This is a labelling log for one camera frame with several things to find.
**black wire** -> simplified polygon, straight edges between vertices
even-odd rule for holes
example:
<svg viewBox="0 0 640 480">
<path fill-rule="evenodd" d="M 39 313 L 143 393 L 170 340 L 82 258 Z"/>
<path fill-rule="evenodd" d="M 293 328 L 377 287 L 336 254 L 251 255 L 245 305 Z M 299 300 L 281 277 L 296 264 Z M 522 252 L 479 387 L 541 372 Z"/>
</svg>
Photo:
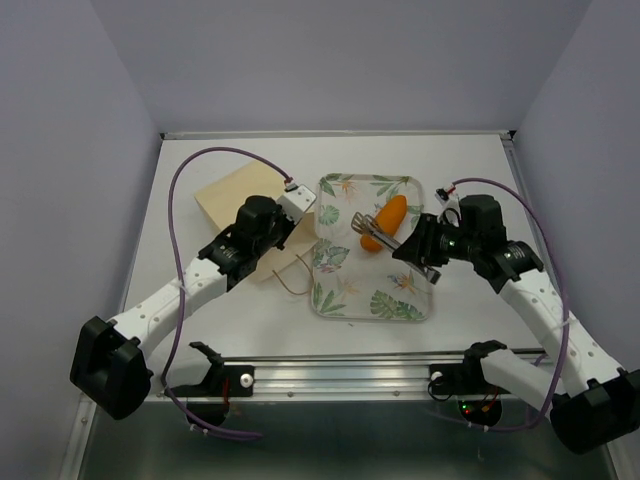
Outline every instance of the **black wire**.
<svg viewBox="0 0 640 480">
<path fill-rule="evenodd" d="M 462 223 L 462 218 L 460 218 L 460 214 L 458 213 L 458 211 L 453 209 L 453 208 L 451 208 L 451 207 L 449 207 L 449 208 L 445 208 L 444 211 L 442 212 L 442 220 L 447 225 L 451 225 L 451 222 L 447 218 L 447 212 L 453 212 L 453 214 L 456 216 L 456 219 L 458 220 L 458 225 L 460 225 Z"/>
<path fill-rule="evenodd" d="M 449 400 L 451 397 L 453 397 L 453 393 L 450 393 L 449 396 L 447 398 L 438 398 L 436 397 L 433 392 L 431 391 L 431 385 L 433 384 L 433 382 L 429 382 L 429 385 L 427 385 L 427 393 L 429 394 L 429 396 L 435 400 L 436 402 L 446 402 L 447 400 Z"/>
</svg>

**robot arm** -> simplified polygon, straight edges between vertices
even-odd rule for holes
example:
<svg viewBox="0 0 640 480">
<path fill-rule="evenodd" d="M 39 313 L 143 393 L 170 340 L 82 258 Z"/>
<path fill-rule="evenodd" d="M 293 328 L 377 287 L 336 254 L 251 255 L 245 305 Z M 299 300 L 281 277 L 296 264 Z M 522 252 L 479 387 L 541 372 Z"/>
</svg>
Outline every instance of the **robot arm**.
<svg viewBox="0 0 640 480">
<path fill-rule="evenodd" d="M 159 372 L 148 370 L 153 350 L 176 327 L 180 290 L 186 293 L 185 318 L 235 287 L 256 269 L 271 248 L 284 248 L 295 226 L 315 202 L 304 185 L 289 183 L 274 201 L 249 197 L 236 222 L 203 248 L 184 272 L 151 297 L 105 322 L 82 327 L 71 381 L 115 419 L 135 411 L 152 390 L 161 391 Z"/>
<path fill-rule="evenodd" d="M 493 197 L 471 195 L 458 202 L 449 198 L 450 192 L 438 193 L 447 197 L 443 215 L 422 214 L 403 244 L 382 232 L 370 216 L 356 214 L 352 227 L 371 235 L 393 252 L 393 258 L 433 284 L 441 276 L 436 268 L 450 259 L 471 263 L 558 362 L 565 326 L 562 303 L 540 259 L 524 242 L 507 240 L 500 205 Z M 447 216 L 450 205 L 455 206 L 455 218 Z M 561 382 L 547 413 L 560 440 L 573 452 L 584 453 L 640 426 L 640 370 L 625 371 L 572 314 L 567 323 L 569 341 Z M 482 394 L 494 385 L 538 410 L 552 380 L 495 340 L 472 345 L 462 364 L 441 367 L 431 367 L 440 380 L 435 393 Z"/>
</svg>

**beige board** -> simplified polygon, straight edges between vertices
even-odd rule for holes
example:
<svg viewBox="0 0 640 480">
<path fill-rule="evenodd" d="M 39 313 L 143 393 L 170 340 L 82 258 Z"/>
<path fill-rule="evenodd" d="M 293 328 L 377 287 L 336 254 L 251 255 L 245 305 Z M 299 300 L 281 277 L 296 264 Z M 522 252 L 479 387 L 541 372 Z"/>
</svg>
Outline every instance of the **beige board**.
<svg viewBox="0 0 640 480">
<path fill-rule="evenodd" d="M 223 179 L 199 190 L 195 199 L 216 233 L 236 221 L 238 209 L 251 195 L 264 195 L 278 199 L 284 193 L 282 176 L 266 165 L 253 161 Z M 258 262 L 258 268 L 249 277 L 262 282 L 292 262 L 296 255 L 303 256 L 317 242 L 313 226 L 313 213 L 307 213 L 287 239 L 284 250 L 271 249 Z"/>
</svg>

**orange object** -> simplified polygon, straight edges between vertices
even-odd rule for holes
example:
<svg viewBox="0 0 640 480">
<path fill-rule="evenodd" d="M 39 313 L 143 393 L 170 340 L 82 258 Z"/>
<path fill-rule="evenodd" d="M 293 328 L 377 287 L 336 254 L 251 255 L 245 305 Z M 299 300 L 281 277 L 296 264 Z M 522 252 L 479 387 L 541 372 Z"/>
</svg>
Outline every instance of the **orange object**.
<svg viewBox="0 0 640 480">
<path fill-rule="evenodd" d="M 382 231 L 392 237 L 400 228 L 400 224 L 407 215 L 407 197 L 404 195 L 396 195 L 382 207 L 376 215 L 376 222 L 380 225 Z M 382 245 L 376 242 L 369 235 L 360 237 L 360 246 L 367 252 L 376 253 L 382 250 Z"/>
</svg>

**white tray with leaf pattern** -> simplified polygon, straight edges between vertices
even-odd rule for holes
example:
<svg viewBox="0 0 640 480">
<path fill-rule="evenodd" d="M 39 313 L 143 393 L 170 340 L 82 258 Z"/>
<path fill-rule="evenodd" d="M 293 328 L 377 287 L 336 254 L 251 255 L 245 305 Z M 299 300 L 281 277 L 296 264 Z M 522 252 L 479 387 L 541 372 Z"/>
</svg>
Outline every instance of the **white tray with leaf pattern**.
<svg viewBox="0 0 640 480">
<path fill-rule="evenodd" d="M 351 229 L 355 212 L 374 215 L 392 197 L 407 197 L 408 212 L 395 238 L 406 240 L 424 209 L 412 177 L 331 173 L 320 179 L 313 250 L 312 308 L 325 317 L 422 321 L 431 312 L 429 283 L 383 250 L 369 253 Z"/>
</svg>

